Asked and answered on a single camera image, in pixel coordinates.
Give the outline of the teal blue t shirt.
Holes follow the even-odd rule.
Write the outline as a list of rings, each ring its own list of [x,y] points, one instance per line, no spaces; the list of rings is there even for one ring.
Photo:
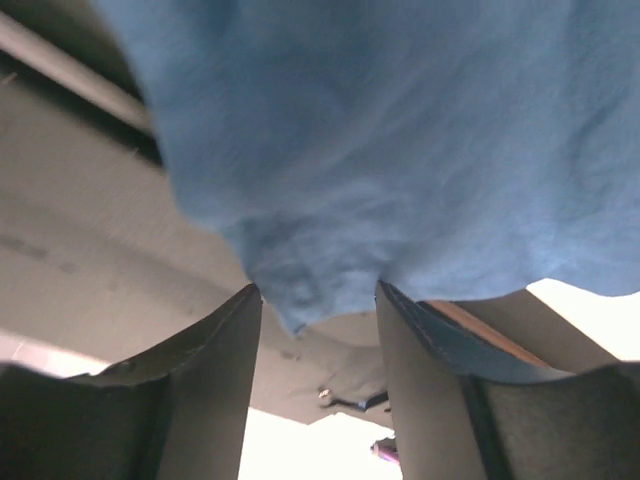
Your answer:
[[[97,1],[179,209],[291,332],[639,288],[635,1]]]

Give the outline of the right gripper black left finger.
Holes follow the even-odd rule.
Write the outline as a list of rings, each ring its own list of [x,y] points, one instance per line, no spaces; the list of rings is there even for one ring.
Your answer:
[[[261,331],[254,285],[96,375],[1,367],[5,479],[234,479]]]

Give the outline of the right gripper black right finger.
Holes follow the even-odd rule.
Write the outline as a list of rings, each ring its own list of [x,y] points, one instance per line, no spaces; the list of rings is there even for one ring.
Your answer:
[[[639,366],[539,366],[380,283],[376,311],[407,479],[635,479]]]

